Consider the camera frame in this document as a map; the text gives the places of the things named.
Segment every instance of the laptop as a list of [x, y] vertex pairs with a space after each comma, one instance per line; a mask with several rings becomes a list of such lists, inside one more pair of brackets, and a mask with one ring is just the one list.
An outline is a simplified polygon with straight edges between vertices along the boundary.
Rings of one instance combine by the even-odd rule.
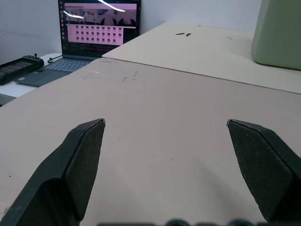
[[14, 82], [40, 87], [139, 36], [141, 0], [58, 0], [62, 59]]

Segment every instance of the green object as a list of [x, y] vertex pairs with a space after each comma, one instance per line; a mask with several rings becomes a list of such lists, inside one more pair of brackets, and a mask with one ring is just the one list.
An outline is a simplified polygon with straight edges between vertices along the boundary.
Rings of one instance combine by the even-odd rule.
[[301, 69], [301, 0], [262, 0], [252, 56], [260, 64]]

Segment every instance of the laptop screen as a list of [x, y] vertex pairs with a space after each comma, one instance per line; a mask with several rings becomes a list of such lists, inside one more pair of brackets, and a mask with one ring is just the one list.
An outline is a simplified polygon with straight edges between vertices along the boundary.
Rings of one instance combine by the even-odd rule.
[[59, 0], [63, 55], [101, 57], [139, 35], [140, 0]]

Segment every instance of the beige table surface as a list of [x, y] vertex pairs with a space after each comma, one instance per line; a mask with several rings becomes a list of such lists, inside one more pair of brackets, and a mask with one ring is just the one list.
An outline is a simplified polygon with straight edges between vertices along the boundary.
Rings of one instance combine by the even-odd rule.
[[300, 150], [301, 96], [146, 65], [98, 59], [0, 108], [0, 212], [78, 124], [105, 118], [82, 226], [171, 218], [263, 221], [226, 127], [235, 118]]
[[253, 36], [251, 32], [165, 23], [104, 57], [301, 93], [301, 71], [253, 61]]

